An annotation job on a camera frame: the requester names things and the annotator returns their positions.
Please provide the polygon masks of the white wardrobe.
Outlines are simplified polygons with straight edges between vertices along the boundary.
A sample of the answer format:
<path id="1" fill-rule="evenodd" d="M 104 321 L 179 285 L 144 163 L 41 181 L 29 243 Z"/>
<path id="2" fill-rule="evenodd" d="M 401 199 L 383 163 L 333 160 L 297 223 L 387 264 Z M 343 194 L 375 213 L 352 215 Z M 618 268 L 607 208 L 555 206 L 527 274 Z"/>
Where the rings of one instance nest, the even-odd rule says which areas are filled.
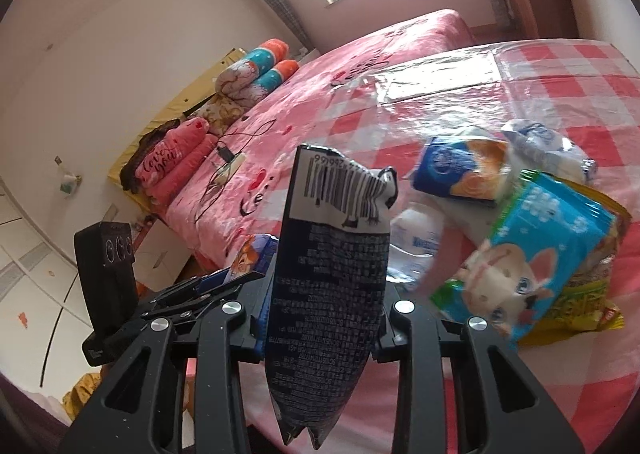
<path id="1" fill-rule="evenodd" d="M 91 373 L 81 343 L 91 331 L 73 263 L 1 192 L 1 373 L 62 399 Z"/>

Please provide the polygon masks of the pink love you bed cover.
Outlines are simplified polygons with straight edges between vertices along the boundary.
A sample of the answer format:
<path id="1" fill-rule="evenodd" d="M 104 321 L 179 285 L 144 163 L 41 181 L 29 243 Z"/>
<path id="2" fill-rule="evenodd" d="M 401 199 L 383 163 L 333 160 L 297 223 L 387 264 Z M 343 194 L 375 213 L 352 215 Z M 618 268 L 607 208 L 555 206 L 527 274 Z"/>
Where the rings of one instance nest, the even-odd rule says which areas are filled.
<path id="1" fill-rule="evenodd" d="M 278 234 L 296 148 L 301 143 L 334 148 L 368 168 L 413 167 L 427 114 L 419 108 L 381 108 L 361 75 L 475 40 L 455 10 L 445 9 L 396 23 L 352 40 L 302 66 L 287 82 L 239 118 L 163 219 L 206 270 L 228 266 L 247 237 Z M 217 147 L 246 160 L 221 187 L 213 174 L 227 164 Z"/>

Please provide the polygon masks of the white bedside table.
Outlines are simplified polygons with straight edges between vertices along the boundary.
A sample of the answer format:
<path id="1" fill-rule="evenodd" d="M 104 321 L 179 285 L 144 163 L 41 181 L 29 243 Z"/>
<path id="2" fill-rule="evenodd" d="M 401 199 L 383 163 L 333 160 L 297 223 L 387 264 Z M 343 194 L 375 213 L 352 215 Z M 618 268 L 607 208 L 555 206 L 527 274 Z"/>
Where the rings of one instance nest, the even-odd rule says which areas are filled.
<path id="1" fill-rule="evenodd" d="M 155 219 L 141 231 L 134 247 L 134 276 L 153 292 L 171 286 L 192 257 L 177 233 Z"/>

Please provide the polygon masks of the black snack bag barcode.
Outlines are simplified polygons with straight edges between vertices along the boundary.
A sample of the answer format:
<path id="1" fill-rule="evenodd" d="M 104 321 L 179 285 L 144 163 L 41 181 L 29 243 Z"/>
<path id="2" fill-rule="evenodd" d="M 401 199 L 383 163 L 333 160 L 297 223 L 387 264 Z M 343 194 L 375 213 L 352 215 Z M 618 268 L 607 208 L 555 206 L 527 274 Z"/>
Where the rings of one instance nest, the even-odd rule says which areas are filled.
<path id="1" fill-rule="evenodd" d="M 392 167 L 330 148 L 295 154 L 274 267 L 265 370 L 284 443 L 320 448 L 368 363 L 380 329 L 390 253 Z"/>

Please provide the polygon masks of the blue white snack bag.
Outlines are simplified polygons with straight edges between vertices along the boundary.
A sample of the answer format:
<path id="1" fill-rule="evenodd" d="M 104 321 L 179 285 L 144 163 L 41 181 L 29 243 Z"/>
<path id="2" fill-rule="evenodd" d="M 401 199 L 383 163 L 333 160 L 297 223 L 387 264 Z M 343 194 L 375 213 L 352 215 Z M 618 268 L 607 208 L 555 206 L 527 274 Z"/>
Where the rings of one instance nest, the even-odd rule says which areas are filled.
<path id="1" fill-rule="evenodd" d="M 416 191 L 442 199 L 497 205 L 509 189 L 509 144 L 466 126 L 428 138 L 410 175 Z"/>

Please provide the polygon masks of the crushed white plastic bottle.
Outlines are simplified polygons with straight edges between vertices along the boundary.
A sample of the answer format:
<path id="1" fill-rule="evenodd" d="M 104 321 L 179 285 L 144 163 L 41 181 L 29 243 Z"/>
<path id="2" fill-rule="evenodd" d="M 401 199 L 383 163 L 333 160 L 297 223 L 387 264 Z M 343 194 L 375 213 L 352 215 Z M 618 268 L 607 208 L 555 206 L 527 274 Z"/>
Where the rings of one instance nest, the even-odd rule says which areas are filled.
<path id="1" fill-rule="evenodd" d="M 434 207 L 411 202 L 390 223 L 386 281 L 415 291 L 434 266 L 445 216 Z"/>

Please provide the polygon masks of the red white checkered plastic sheet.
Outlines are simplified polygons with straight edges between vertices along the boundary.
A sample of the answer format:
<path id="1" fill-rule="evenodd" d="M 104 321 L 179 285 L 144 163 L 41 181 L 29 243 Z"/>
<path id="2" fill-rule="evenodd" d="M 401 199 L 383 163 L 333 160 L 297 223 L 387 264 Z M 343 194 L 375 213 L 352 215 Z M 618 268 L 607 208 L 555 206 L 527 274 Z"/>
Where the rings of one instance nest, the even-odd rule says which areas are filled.
<path id="1" fill-rule="evenodd" d="M 511 118 L 555 129 L 598 164 L 594 185 L 639 210 L 639 75 L 597 40 L 522 40 L 457 49 L 360 76 L 381 108 L 426 112 L 430 130 L 474 124 L 497 131 Z M 523 358 L 590 453 L 634 453 L 639 443 L 639 228 L 631 225 L 608 297 L 619 330 L 526 348 Z"/>

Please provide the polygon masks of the white power strip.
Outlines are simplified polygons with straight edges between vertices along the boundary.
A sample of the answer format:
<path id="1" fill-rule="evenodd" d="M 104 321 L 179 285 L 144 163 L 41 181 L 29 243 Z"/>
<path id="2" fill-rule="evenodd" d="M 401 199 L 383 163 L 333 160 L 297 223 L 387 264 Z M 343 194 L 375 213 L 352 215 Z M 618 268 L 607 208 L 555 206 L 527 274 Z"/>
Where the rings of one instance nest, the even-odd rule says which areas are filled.
<path id="1" fill-rule="evenodd" d="M 238 153 L 229 163 L 221 165 L 213 174 L 213 184 L 221 185 L 221 187 L 227 185 L 245 160 L 246 155 L 244 153 Z"/>

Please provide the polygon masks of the folded pink love you blanket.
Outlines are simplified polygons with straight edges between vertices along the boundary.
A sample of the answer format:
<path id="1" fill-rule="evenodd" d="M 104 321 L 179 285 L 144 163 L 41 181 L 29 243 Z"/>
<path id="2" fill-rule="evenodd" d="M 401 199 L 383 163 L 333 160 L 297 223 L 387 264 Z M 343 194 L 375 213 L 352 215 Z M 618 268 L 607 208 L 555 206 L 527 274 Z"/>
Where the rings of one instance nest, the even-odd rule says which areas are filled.
<path id="1" fill-rule="evenodd" d="M 212 153 L 216 142 L 205 118 L 190 118 L 169 129 L 134 169 L 134 185 L 141 189 L 137 201 L 150 213 L 164 211 Z"/>

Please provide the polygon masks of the yellow headboard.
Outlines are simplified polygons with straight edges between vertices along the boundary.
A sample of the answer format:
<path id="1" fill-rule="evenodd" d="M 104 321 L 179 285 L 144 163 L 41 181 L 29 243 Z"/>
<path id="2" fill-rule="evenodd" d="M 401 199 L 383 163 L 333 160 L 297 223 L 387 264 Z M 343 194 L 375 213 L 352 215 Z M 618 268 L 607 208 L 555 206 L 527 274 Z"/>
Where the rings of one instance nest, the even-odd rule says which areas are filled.
<path id="1" fill-rule="evenodd" d="M 151 201 L 145 196 L 143 192 L 138 194 L 132 194 L 130 191 L 125 191 L 122 188 L 119 175 L 122 167 L 124 167 L 134 155 L 134 152 L 138 150 L 139 141 L 144 135 L 160 127 L 167 121 L 174 118 L 185 118 L 184 112 L 194 108 L 199 102 L 205 100 L 210 95 L 213 95 L 215 90 L 216 77 L 233 62 L 239 61 L 245 55 L 245 51 L 242 48 L 232 48 L 227 52 L 220 60 L 217 60 L 210 68 L 203 72 L 195 80 L 184 87 L 181 92 L 175 96 L 174 99 L 169 101 L 160 112 L 157 112 L 151 121 L 146 124 L 134 137 L 134 140 L 128 145 L 128 147 L 122 152 L 112 165 L 110 171 L 107 174 L 107 179 L 117 185 L 122 192 L 129 197 L 134 203 L 136 203 L 142 211 L 146 211 L 149 214 L 154 213 L 154 207 Z"/>

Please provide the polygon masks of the black charger plug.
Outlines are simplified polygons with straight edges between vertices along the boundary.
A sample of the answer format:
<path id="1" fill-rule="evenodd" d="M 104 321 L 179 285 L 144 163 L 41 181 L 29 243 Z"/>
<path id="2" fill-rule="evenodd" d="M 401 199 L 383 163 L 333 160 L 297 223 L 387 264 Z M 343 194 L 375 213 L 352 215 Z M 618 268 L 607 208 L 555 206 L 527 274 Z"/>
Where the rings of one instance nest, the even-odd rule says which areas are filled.
<path id="1" fill-rule="evenodd" d="M 226 163 L 231 163 L 235 158 L 235 154 L 227 147 L 217 147 L 216 151 Z"/>

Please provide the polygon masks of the rolled floral orange teal quilt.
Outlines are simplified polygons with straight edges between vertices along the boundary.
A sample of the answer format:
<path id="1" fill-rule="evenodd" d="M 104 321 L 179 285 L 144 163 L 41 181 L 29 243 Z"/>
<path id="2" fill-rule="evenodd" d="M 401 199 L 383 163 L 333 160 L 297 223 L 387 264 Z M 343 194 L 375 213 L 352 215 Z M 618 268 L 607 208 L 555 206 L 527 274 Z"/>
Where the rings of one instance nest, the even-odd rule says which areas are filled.
<path id="1" fill-rule="evenodd" d="M 241 108 L 255 107 L 299 70 L 299 63 L 287 55 L 288 44 L 283 40 L 266 40 L 218 75 L 217 94 Z"/>

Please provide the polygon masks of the yellow green snack bag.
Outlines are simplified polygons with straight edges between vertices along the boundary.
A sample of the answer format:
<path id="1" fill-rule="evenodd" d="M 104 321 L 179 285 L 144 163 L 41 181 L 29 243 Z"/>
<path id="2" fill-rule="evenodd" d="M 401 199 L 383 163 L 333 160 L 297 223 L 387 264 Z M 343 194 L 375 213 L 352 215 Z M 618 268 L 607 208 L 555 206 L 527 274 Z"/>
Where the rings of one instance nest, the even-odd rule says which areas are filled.
<path id="1" fill-rule="evenodd" d="M 602 205 L 614 216 L 608 234 L 567 281 L 560 296 L 518 344 L 544 346 L 582 333 L 618 330 L 624 326 L 620 307 L 608 299 L 614 259 L 631 223 L 631 214 L 606 194 L 562 179 L 576 192 Z"/>

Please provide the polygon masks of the wall hung plastic bag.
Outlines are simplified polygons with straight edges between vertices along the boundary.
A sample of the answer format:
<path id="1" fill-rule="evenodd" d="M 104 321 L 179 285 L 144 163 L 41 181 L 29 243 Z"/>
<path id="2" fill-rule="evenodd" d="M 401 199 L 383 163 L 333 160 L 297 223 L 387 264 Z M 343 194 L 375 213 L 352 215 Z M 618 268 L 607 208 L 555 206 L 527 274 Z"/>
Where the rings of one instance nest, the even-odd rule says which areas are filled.
<path id="1" fill-rule="evenodd" d="M 65 196 L 73 196 L 81 185 L 82 176 L 68 170 L 59 156 L 55 156 L 54 162 L 60 176 L 60 191 Z"/>

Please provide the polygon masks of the floral yellow pillow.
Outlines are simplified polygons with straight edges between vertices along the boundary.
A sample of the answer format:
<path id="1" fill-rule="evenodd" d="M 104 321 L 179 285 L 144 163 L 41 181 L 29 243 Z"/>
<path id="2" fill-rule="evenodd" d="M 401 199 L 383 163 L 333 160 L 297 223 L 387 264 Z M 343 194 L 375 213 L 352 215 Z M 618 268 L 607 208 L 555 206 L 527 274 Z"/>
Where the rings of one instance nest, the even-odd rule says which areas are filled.
<path id="1" fill-rule="evenodd" d="M 209 125 L 209 133 L 216 137 L 222 137 L 229 127 L 247 111 L 247 107 L 239 106 L 232 99 L 215 94 L 195 112 L 195 115 L 205 119 Z"/>

